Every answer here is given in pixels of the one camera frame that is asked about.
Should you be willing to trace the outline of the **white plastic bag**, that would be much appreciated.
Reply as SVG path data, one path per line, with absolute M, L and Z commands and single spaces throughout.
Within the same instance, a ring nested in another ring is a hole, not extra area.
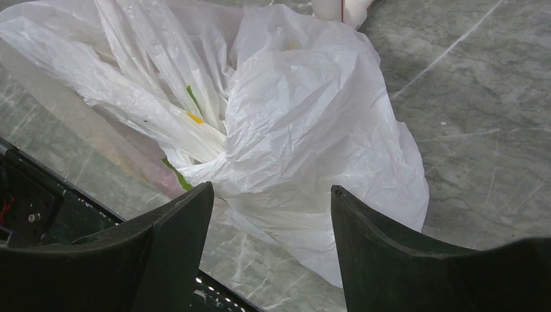
M 330 189 L 420 231 L 422 157 L 369 39 L 285 5 L 29 1 L 1 39 L 75 92 L 56 108 L 166 195 L 209 181 L 220 221 L 341 287 Z

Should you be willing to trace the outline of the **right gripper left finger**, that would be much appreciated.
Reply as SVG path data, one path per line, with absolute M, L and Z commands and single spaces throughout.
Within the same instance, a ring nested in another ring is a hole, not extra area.
M 68 244 L 1 249 L 2 311 L 188 311 L 214 191 Z

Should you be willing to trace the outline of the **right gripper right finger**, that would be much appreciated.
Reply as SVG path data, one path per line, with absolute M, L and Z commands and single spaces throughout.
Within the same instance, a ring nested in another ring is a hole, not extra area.
M 348 311 L 549 311 L 550 239 L 472 250 L 419 233 L 345 188 L 331 218 Z

